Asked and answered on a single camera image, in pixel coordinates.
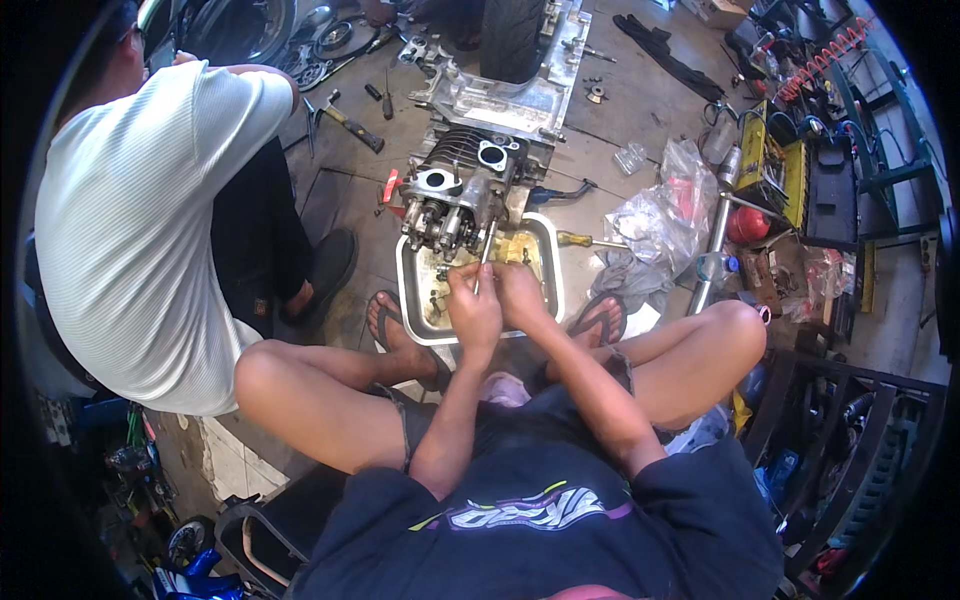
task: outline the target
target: black tire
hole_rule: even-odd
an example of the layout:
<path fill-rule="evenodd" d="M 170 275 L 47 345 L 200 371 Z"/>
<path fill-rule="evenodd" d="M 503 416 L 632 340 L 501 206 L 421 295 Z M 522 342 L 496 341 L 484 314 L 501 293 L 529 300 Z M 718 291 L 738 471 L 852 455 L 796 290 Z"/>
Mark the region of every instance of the black tire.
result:
<path fill-rule="evenodd" d="M 167 540 L 167 560 L 173 566 L 183 567 L 217 544 L 213 533 L 216 524 L 206 516 L 192 516 Z"/>
<path fill-rule="evenodd" d="M 546 0 L 487 0 L 480 33 L 480 75 L 522 84 L 540 68 Z"/>

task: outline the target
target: hammer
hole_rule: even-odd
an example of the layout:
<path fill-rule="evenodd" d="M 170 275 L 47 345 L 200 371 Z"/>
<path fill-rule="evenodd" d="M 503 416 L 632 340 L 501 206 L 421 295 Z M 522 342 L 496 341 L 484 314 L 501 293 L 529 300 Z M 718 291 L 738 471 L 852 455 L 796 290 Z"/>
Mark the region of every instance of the hammer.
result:
<path fill-rule="evenodd" d="M 333 119 L 347 128 L 347 131 L 353 133 L 357 138 L 360 139 L 363 143 L 367 144 L 371 150 L 380 154 L 380 151 L 383 150 L 383 138 L 377 137 L 372 133 L 368 132 L 367 129 L 343 114 L 340 110 L 337 110 L 333 103 L 337 98 L 340 97 L 340 90 L 334 89 L 333 92 L 326 98 L 326 106 L 320 107 L 320 110 L 326 114 L 333 117 Z"/>

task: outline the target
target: white t-shirt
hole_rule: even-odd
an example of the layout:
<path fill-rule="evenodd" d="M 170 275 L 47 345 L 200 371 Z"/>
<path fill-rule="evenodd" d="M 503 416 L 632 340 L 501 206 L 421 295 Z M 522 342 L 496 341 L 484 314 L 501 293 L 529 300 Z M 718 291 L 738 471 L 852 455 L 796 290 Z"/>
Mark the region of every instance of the white t-shirt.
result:
<path fill-rule="evenodd" d="M 293 103 L 278 75 L 206 68 L 160 69 L 71 119 L 35 218 L 50 314 L 78 362 L 125 398 L 198 416 L 236 408 L 233 367 L 260 339 L 220 291 L 213 199 Z"/>

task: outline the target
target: red coil spring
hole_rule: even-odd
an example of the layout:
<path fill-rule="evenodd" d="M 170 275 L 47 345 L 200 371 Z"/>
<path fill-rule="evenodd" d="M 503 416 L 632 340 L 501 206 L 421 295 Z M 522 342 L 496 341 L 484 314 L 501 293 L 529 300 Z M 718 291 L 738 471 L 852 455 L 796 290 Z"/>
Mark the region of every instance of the red coil spring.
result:
<path fill-rule="evenodd" d="M 800 88 L 803 84 L 806 82 L 813 83 L 813 69 L 823 75 L 823 67 L 830 66 L 828 59 L 837 60 L 838 54 L 840 56 L 847 54 L 856 44 L 867 38 L 868 29 L 874 28 L 873 23 L 860 16 L 856 18 L 856 26 L 859 28 L 858 30 L 853 27 L 847 28 L 847 36 L 849 37 L 843 34 L 838 35 L 836 41 L 830 42 L 829 48 L 824 48 L 823 52 L 813 57 L 813 60 L 808 60 L 805 65 L 806 68 L 800 69 L 800 75 L 795 75 L 786 85 L 781 87 L 777 96 L 780 96 L 786 102 L 796 98 L 800 95 Z"/>

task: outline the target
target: printed graphic on shirt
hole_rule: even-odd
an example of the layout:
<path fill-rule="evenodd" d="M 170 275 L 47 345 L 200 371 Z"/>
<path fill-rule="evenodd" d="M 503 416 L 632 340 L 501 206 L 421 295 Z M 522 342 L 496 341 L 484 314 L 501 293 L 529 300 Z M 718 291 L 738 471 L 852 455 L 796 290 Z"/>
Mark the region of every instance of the printed graphic on shirt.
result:
<path fill-rule="evenodd" d="M 434 515 L 427 520 L 410 527 L 410 531 L 436 529 L 438 517 L 446 516 L 452 531 L 471 529 L 491 529 L 506 525 L 524 525 L 541 531 L 560 531 L 590 515 L 604 515 L 609 519 L 619 519 L 633 509 L 631 500 L 623 505 L 607 510 L 590 488 L 565 486 L 560 481 L 541 493 L 528 498 L 501 500 L 492 505 L 482 505 L 467 501 L 467 506 Z"/>

